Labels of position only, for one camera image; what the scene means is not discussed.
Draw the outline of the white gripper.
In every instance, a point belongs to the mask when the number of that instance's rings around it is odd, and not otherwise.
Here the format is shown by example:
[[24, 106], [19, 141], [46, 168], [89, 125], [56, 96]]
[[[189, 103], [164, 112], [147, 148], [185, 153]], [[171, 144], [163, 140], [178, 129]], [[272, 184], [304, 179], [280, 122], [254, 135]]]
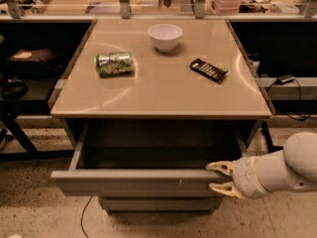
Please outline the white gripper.
[[225, 176], [232, 176], [233, 181], [224, 183], [210, 182], [209, 187], [226, 196], [240, 199], [257, 199], [264, 197], [268, 191], [261, 185], [256, 172], [256, 157], [240, 158], [237, 161], [220, 161], [209, 163], [207, 171], [220, 172]]

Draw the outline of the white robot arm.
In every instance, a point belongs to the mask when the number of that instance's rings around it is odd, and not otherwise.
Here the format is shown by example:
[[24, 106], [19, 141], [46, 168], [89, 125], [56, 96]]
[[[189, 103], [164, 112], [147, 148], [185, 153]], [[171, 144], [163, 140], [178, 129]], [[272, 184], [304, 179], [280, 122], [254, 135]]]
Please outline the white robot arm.
[[314, 191], [317, 189], [317, 134], [296, 133], [279, 151], [210, 163], [206, 170], [230, 177], [232, 180], [228, 182], [210, 182], [209, 187], [237, 198], [256, 199], [283, 190]]

